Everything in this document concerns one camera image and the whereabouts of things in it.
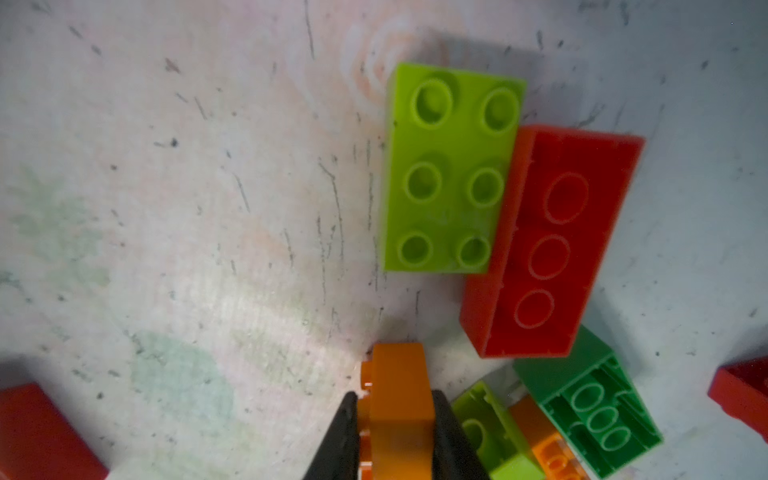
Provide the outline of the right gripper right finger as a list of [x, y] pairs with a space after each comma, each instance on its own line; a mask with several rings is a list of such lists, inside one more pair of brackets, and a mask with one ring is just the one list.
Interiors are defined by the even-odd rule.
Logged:
[[433, 478], [489, 480], [446, 395], [440, 390], [433, 390], [432, 397], [435, 408]]

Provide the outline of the red lego brick bottom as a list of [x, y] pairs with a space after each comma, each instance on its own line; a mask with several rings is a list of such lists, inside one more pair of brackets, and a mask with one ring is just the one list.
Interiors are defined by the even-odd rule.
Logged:
[[719, 367], [708, 396], [767, 441], [766, 356]]

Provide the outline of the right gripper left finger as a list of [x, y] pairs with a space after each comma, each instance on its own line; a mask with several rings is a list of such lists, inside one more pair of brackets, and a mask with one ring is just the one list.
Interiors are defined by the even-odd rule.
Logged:
[[304, 480], [357, 480], [360, 465], [358, 396], [347, 392], [303, 477]]

